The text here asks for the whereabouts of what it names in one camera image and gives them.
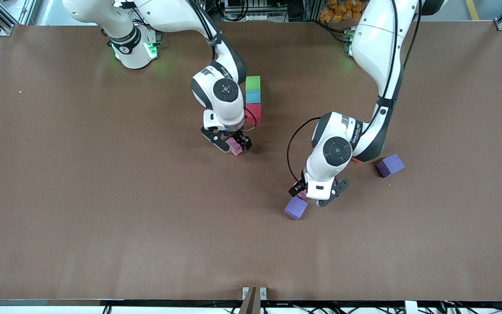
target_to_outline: cable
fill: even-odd
[[[313,312],[311,312],[310,310],[307,310],[307,308],[302,308],[301,306],[297,306],[297,305],[295,305],[295,304],[293,304],[292,306],[293,306],[293,307],[296,307],[296,308],[299,308],[300,310],[305,311],[305,312],[307,312],[307,313],[309,313],[309,314],[314,314],[314,313],[313,313]]]
[[[145,19],[139,14],[139,11],[133,6],[133,4],[129,1],[125,2],[130,8],[137,14],[137,16],[141,19],[141,23],[145,23]]]
[[[306,20],[306,22],[314,22],[314,23],[316,23],[317,25],[319,25],[319,26],[321,26],[322,28],[324,28],[325,30],[330,30],[330,31],[335,32],[335,33],[344,34],[344,31],[343,31],[343,30],[337,30],[336,28],[330,28],[330,27],[328,26],[328,24],[327,24],[327,25],[325,25],[325,24],[323,24],[323,23],[319,22],[318,20]]]
[[[377,310],[383,311],[383,312],[385,312],[385,313],[387,313],[387,314],[392,314],[391,312],[389,312],[389,311],[387,311],[387,310],[383,310],[383,309],[382,309],[382,308],[380,308],[380,307],[374,306],[374,308],[376,308]]]
[[[468,311],[472,312],[473,314],[480,314],[480,313],[476,312],[475,310],[473,310],[471,307],[465,306],[465,305],[463,305],[462,303],[460,303],[458,301],[457,301],[457,303],[458,303],[458,305],[466,308]]]
[[[102,311],[102,314],[110,314],[112,312],[112,306],[111,305],[106,305],[104,306],[104,310]]]
[[[412,52],[412,47],[416,41],[416,36],[418,34],[418,28],[420,27],[420,21],[422,20],[422,0],[418,0],[418,21],[416,22],[416,30],[414,30],[414,35],[412,36],[412,41],[410,42],[410,48],[408,48],[408,54],[404,59],[403,69],[406,69],[406,64],[408,64],[408,59],[410,59],[410,53]]]
[[[348,314],[352,314],[355,310],[357,310],[358,308],[361,308],[361,307],[362,307],[362,306],[360,305],[360,306],[358,306],[358,307],[356,307],[356,308],[352,309],[350,312],[348,312]]]
[[[298,1],[298,0],[296,0],[296,1],[292,4],[292,6],[291,6],[291,7],[289,7],[289,8],[287,9],[286,14],[285,14],[285,16],[284,16],[284,20],[283,20],[282,22],[285,22],[285,18],[287,18],[287,17],[288,17],[288,13],[289,13],[289,11],[290,11],[292,8],[294,8],[294,7],[295,7],[295,5],[296,5],[296,4],[298,4],[298,3],[299,3],[299,1]],[[301,14],[301,16],[298,16],[297,18],[299,18],[299,17],[303,17],[303,16],[305,15],[305,10],[303,10],[303,11],[304,11],[304,12],[303,12],[303,14]]]
[[[255,129],[255,127],[257,126],[257,118],[255,118],[255,115],[253,115],[253,113],[251,111],[249,111],[249,109],[247,109],[247,107],[243,107],[243,109],[245,109],[245,111],[247,111],[253,117],[253,121],[255,121],[255,123],[253,124],[253,127],[251,129],[242,130],[243,132],[249,132],[249,131]]]
[[[314,22],[315,24],[321,26],[325,30],[328,30],[329,33],[332,35],[332,37],[335,38],[338,42],[342,42],[343,44],[351,44],[352,43],[350,40],[341,40],[340,38],[338,38],[334,33],[344,34],[344,31],[337,30],[336,28],[332,28],[326,22],[325,22],[325,24],[319,22],[318,20],[306,20],[306,22]]]
[[[306,126],[308,123],[310,123],[311,121],[314,121],[314,120],[319,120],[319,119],[321,119],[321,117],[315,117],[315,118],[311,118],[311,119],[309,119],[309,120],[305,121],[305,123],[304,123],[304,124],[302,124],[299,128],[297,128],[297,130],[293,133],[292,137],[289,139],[289,142],[288,142],[288,149],[286,150],[286,161],[288,162],[288,169],[289,169],[289,172],[292,174],[292,177],[295,179],[295,181],[296,181],[296,182],[297,182],[297,181],[299,181],[299,180],[297,179],[297,177],[295,177],[295,174],[294,174],[294,173],[293,173],[293,171],[292,171],[292,167],[291,167],[291,165],[289,165],[289,148],[290,148],[290,146],[291,146],[291,144],[292,144],[293,138],[295,137],[295,135],[296,135],[296,134],[297,134],[297,133],[298,133],[301,129],[303,129],[303,127],[305,127],[305,126]]]
[[[212,40],[213,33],[210,31],[209,25],[207,23],[207,19],[203,16],[203,13],[201,12],[201,10],[197,6],[197,4],[195,4],[195,2],[193,2],[192,0],[187,0],[187,2],[189,2],[189,5],[193,8],[193,11],[195,11],[197,18],[199,18],[199,21],[201,22],[201,25],[205,29],[205,33],[207,34],[208,39]],[[211,47],[211,49],[213,52],[213,56],[211,59],[214,60],[214,58],[216,57],[216,51],[215,51],[214,47]]]
[[[227,17],[224,17],[224,18],[226,20],[229,20],[230,22],[239,22],[240,20],[243,20],[243,18],[245,16],[247,16],[247,12],[249,12],[249,0],[245,0],[245,6],[243,6],[243,2],[241,3],[241,13],[239,13],[239,16],[237,18],[235,18],[235,20],[232,20],[231,18],[227,18]]]
[[[336,35],[334,33],[332,33],[332,28],[330,28],[328,25],[326,26],[326,29],[329,30],[329,33],[332,35],[333,38],[335,38],[337,41],[343,43],[343,44],[351,44],[351,41],[349,40],[342,40],[338,37],[336,37]]]
[[[385,91],[383,92],[382,97],[384,98],[385,95],[387,95],[387,90],[389,88],[390,84],[390,78],[392,77],[392,70],[394,66],[394,57],[396,56],[396,44],[398,41],[398,11],[396,9],[396,2],[394,0],[390,0],[392,2],[392,8],[394,10],[394,46],[393,46],[393,52],[392,52],[392,58],[390,60],[390,70],[389,70],[389,77],[387,79],[387,85],[385,86]]]

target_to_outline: pink cube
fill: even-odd
[[[233,137],[230,137],[229,139],[226,140],[226,143],[230,146],[231,148],[231,153],[235,156],[243,153],[243,147],[235,141]]]
[[[297,193],[297,195],[296,195],[296,196],[297,196],[297,197],[299,197],[300,199],[305,200],[305,199],[307,198],[307,193],[306,193],[306,191],[305,191],[305,190],[303,190],[303,191],[301,191],[301,192]]]

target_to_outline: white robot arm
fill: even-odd
[[[201,133],[221,151],[229,153],[229,138],[251,147],[242,133],[245,120],[243,96],[239,84],[247,77],[247,65],[232,48],[208,14],[193,0],[135,0],[144,19],[161,32],[194,30],[212,47],[209,64],[193,76],[191,89],[205,107]],[[112,42],[117,58],[130,69],[139,69],[156,58],[151,47],[155,36],[143,24],[134,24],[125,10],[113,6],[113,0],[63,0],[67,12],[81,22],[102,27]]]
[[[377,83],[378,99],[371,121],[363,122],[340,113],[322,116],[313,131],[313,153],[301,179],[290,189],[303,189],[308,198],[328,205],[348,185],[335,177],[352,158],[369,161],[383,150],[387,129],[402,83],[400,48],[418,6],[422,14],[436,13],[446,0],[371,0],[354,34],[351,50],[357,64]]]

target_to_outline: black cable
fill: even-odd
[[[457,303],[458,303],[458,305],[462,306],[463,308],[466,308],[468,311],[472,312],[473,314],[480,314],[480,313],[476,312],[475,310],[473,310],[471,307],[463,305],[459,301],[457,301]]]
[[[217,8],[218,14],[220,16],[222,16],[222,18],[224,18],[224,14],[222,13],[222,9],[220,8],[220,2],[219,2],[219,0],[214,0],[214,1],[215,1],[215,5],[216,5],[216,8]]]
[[[385,313],[387,313],[387,314],[392,314],[391,312],[389,312],[389,311],[387,311],[387,310],[383,310],[383,309],[382,309],[382,308],[380,308],[380,307],[374,306],[374,308],[376,308],[377,310],[383,311],[383,312],[385,312]]]
[[[392,77],[394,57],[396,55],[396,44],[398,41],[398,11],[396,9],[396,2],[394,2],[394,0],[390,0],[390,1],[392,2],[392,8],[394,10],[394,46],[393,46],[392,58],[390,60],[390,70],[389,70],[389,77],[387,79],[387,85],[385,86],[385,91],[381,95],[381,97],[383,97],[383,98],[385,98],[385,95],[387,94],[387,90],[388,90],[389,84],[390,84],[390,78]]]
[[[328,25],[327,25],[327,28],[326,28],[326,29],[327,29],[327,30],[329,30],[329,33],[330,33],[330,34],[332,35],[332,37],[333,37],[333,38],[335,38],[337,41],[339,41],[339,42],[341,42],[341,43],[343,43],[343,44],[351,44],[351,41],[349,41],[349,40],[342,40],[342,39],[340,39],[340,38],[336,37],[336,35],[335,35],[334,33],[332,33],[332,28],[330,28]]]
[[[235,18],[235,20],[232,20],[231,18],[225,17],[226,20],[229,20],[230,22],[239,22],[240,20],[243,20],[245,16],[247,16],[247,12],[249,12],[249,0],[245,0],[245,6],[243,5],[243,0],[241,0],[241,13],[239,13],[239,16]]]
[[[316,308],[314,308],[311,312],[313,312],[313,313],[314,313],[316,310],[321,310],[321,311],[323,311],[323,313],[324,313],[324,314],[329,314],[329,313],[328,313],[327,311],[325,311],[325,309],[324,309],[324,308],[322,308],[322,307],[316,307]]]
[[[325,24],[319,22],[318,20],[306,20],[306,22],[314,22],[317,25],[319,25],[322,28],[324,28],[325,30],[331,30],[332,32],[335,32],[335,33],[344,34],[343,30],[337,30],[336,28],[330,28],[328,25],[325,25]]]
[[[125,3],[126,3],[128,6],[130,6],[130,8],[131,8],[131,9],[132,9],[132,10],[133,10],[136,14],[137,14],[137,16],[141,19],[141,23],[145,23],[145,19],[144,19],[144,18],[143,18],[143,17],[139,14],[139,11],[137,11],[137,10],[134,8],[133,4],[132,4],[131,2],[129,2],[129,1],[126,1]]]
[[[210,31],[209,25],[207,23],[207,18],[205,18],[203,16],[203,13],[198,8],[197,4],[195,4],[195,2],[189,0],[189,4],[193,8],[193,11],[195,11],[195,14],[197,14],[197,18],[199,18],[199,21],[201,22],[201,25],[205,29],[205,32],[207,34],[208,39],[212,40],[213,33]],[[212,60],[214,60],[214,58],[216,57],[216,51],[215,51],[214,47],[211,47],[211,48],[212,48],[212,52],[213,52]]]
[[[418,21],[416,22],[416,30],[414,30],[414,35],[412,36],[412,41],[410,42],[410,48],[408,48],[408,54],[404,59],[403,69],[406,69],[406,64],[408,64],[408,59],[410,59],[410,53],[412,52],[412,47],[416,41],[416,36],[418,34],[418,28],[420,28],[420,21],[422,20],[422,0],[418,0]]]
[[[112,306],[111,305],[106,305],[104,306],[104,310],[102,311],[102,314],[110,314],[112,312]]]
[[[348,314],[352,314],[355,310],[357,310],[358,308],[361,308],[362,306],[358,306],[356,308],[353,308],[350,312],[348,312]]]
[[[249,111],[249,109],[247,109],[247,107],[243,107],[243,109],[245,109],[245,111],[247,111],[249,113],[249,115],[251,115],[253,117],[253,121],[254,121],[253,127],[256,127],[257,126],[257,118],[255,118],[255,115],[253,115],[253,113],[251,111]]]
[[[289,13],[289,11],[290,11],[292,8],[294,8],[294,7],[295,7],[295,5],[296,5],[296,4],[298,4],[298,3],[299,3],[299,0],[295,0],[295,2],[292,4],[292,6],[291,6],[291,7],[289,7],[289,8],[286,10],[286,14],[285,14],[285,16],[284,16],[284,20],[283,20],[282,22],[285,22],[285,18],[287,18],[287,17],[288,17],[288,13]]]
[[[305,123],[304,123],[304,124],[302,124],[299,128],[297,128],[297,130],[293,133],[292,137],[289,139],[289,142],[288,142],[288,149],[286,150],[286,161],[288,162],[288,169],[289,169],[289,172],[292,174],[292,177],[295,179],[295,181],[296,181],[296,182],[297,182],[297,181],[299,181],[299,180],[297,179],[297,177],[295,177],[295,174],[294,174],[294,173],[293,173],[293,171],[292,171],[292,167],[289,165],[289,148],[290,148],[290,146],[291,146],[291,144],[292,144],[293,138],[295,137],[295,135],[296,135],[296,134],[297,134],[297,133],[298,133],[298,132],[299,132],[299,131],[303,128],[303,127],[305,127],[305,126],[306,126],[308,123],[310,123],[311,121],[314,121],[314,120],[319,120],[319,119],[321,119],[321,117],[315,117],[315,118],[311,118],[311,119],[309,119],[309,120],[305,121]]]

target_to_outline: brown table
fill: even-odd
[[[199,133],[195,32],[129,70],[93,27],[0,41],[0,298],[502,299],[502,32],[422,23],[383,154],[302,221],[283,213],[289,137],[331,110],[368,120],[375,83],[315,24],[222,24],[261,75],[253,149]],[[299,171],[309,125],[295,140]]]

